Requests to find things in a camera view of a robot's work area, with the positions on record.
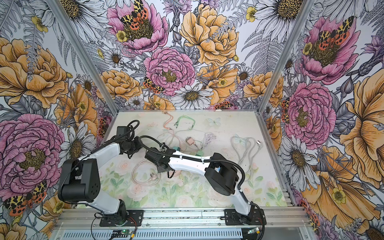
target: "wall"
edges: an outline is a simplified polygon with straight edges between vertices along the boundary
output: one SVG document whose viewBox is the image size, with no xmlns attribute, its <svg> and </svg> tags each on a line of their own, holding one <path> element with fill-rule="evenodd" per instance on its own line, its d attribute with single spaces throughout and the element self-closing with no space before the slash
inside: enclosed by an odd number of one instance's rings
<svg viewBox="0 0 384 240">
<path fill-rule="evenodd" d="M 63 161 L 112 120 L 42 0 L 0 1 L 0 238 L 46 240 L 63 208 Z"/>
<path fill-rule="evenodd" d="M 263 112 L 318 239 L 384 238 L 383 11 L 382 0 L 317 0 L 283 98 Z"/>
<path fill-rule="evenodd" d="M 255 109 L 302 0 L 61 2 L 120 108 Z"/>
</svg>

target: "table surface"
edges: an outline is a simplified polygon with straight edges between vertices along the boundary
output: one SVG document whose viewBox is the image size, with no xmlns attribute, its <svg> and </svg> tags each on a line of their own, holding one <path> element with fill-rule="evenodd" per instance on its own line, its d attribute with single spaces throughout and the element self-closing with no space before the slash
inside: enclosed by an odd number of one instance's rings
<svg viewBox="0 0 384 240">
<path fill-rule="evenodd" d="M 116 134 L 117 126 L 126 126 L 135 119 L 140 121 L 136 136 L 152 136 L 191 155 L 203 147 L 204 156 L 217 152 L 236 163 L 241 159 L 240 165 L 247 173 L 242 189 L 248 200 L 261 207 L 287 206 L 265 144 L 253 156 L 258 149 L 255 141 L 264 142 L 253 111 L 120 112 L 108 139 Z M 196 145 L 188 146 L 187 137 L 192 137 Z M 149 139 L 144 143 L 158 147 Z M 124 200 L 127 208 L 232 206 L 229 198 L 213 190 L 204 176 L 176 171 L 169 179 L 167 173 L 157 173 L 144 155 L 144 149 L 132 159 L 126 154 L 119 155 L 99 170 L 102 189 Z"/>
</svg>

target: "green cable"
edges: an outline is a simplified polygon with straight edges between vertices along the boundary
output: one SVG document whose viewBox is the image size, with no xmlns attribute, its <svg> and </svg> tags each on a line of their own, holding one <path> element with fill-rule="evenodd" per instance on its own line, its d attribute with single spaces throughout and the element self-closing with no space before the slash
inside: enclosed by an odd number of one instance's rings
<svg viewBox="0 0 384 240">
<path fill-rule="evenodd" d="M 179 126 L 179 122 L 180 122 L 180 120 L 181 120 L 182 118 L 187 118 L 187 119 L 190 119 L 190 120 L 193 121 L 192 127 L 191 127 L 190 129 L 192 129 L 192 128 L 195 126 L 195 123 L 196 123 L 195 119 L 193 119 L 193 118 L 191 118 L 191 117 L 188 117 L 188 116 L 186 116 L 186 115 L 183 115 L 183 116 L 179 117 L 179 118 L 177 119 L 176 123 L 174 124 L 174 126 L 176 126 L 176 128 Z"/>
</svg>

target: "black mounting plate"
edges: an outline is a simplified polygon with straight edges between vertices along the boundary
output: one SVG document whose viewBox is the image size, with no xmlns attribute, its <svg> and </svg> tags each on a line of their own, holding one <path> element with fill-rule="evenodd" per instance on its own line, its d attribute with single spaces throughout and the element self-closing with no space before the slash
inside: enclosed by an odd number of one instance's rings
<svg viewBox="0 0 384 240">
<path fill-rule="evenodd" d="M 266 224 L 265 214 L 264 210 L 261 209 L 262 216 L 260 216 L 259 211 L 255 209 L 253 206 L 251 208 L 250 214 L 248 216 L 241 215 L 238 212 L 236 212 L 235 209 L 225 209 L 225 224 L 227 226 L 234 226 L 234 225 L 247 225 L 244 224 L 244 221 L 240 221 L 240 218 L 248 218 L 249 222 L 248 225 L 262 225 L 259 219 L 262 219 L 264 224 Z"/>
<path fill-rule="evenodd" d="M 127 210 L 128 217 L 133 218 L 135 220 L 136 225 L 139 227 L 141 226 L 141 221 L 143 220 L 143 214 L 144 210 Z M 100 221 L 101 227 L 116 227 L 116 224 L 106 218 L 102 218 Z M 135 223 L 132 222 L 130 219 L 127 220 L 127 222 L 122 225 L 121 227 L 134 227 Z"/>
</svg>

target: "metal corner post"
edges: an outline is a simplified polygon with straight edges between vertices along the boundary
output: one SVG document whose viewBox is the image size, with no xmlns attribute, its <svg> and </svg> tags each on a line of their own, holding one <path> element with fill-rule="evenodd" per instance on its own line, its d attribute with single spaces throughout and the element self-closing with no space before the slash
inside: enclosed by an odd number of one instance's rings
<svg viewBox="0 0 384 240">
<path fill-rule="evenodd" d="M 304 0 L 303 4 L 301 5 L 300 11 L 296 17 L 296 22 L 293 26 L 292 31 L 289 33 L 289 36 L 287 37 L 287 41 L 285 42 L 283 51 L 273 71 L 271 81 L 269 82 L 265 90 L 264 96 L 262 98 L 262 101 L 258 106 L 257 111 L 259 113 L 261 113 L 265 109 L 266 104 L 268 103 L 273 93 L 273 89 L 275 88 L 277 82 L 279 81 L 281 71 L 283 70 L 283 67 L 289 57 L 290 51 L 293 48 L 295 41 L 297 40 L 297 37 L 299 36 L 301 30 L 304 27 L 304 24 L 308 18 L 308 15 L 312 10 L 313 4 L 314 4 L 314 0 Z"/>
<path fill-rule="evenodd" d="M 101 80 L 100 74 L 98 73 L 93 62 L 91 61 L 91 57 L 89 56 L 88 52 L 85 50 L 83 42 L 75 31 L 75 27 L 71 23 L 72 21 L 69 19 L 63 6 L 61 5 L 60 0 L 49 0 L 46 1 L 46 3 L 53 12 L 57 21 L 59 22 L 60 28 L 64 30 L 65 35 L 72 44 L 74 50 L 77 52 L 83 64 L 88 69 L 91 78 L 96 82 L 96 85 L 98 86 L 100 93 L 104 97 L 105 102 L 109 106 L 112 115 L 116 116 L 119 110 L 116 104 L 114 103 L 111 95 L 109 94 L 108 90 L 106 89 L 105 84 Z"/>
</svg>

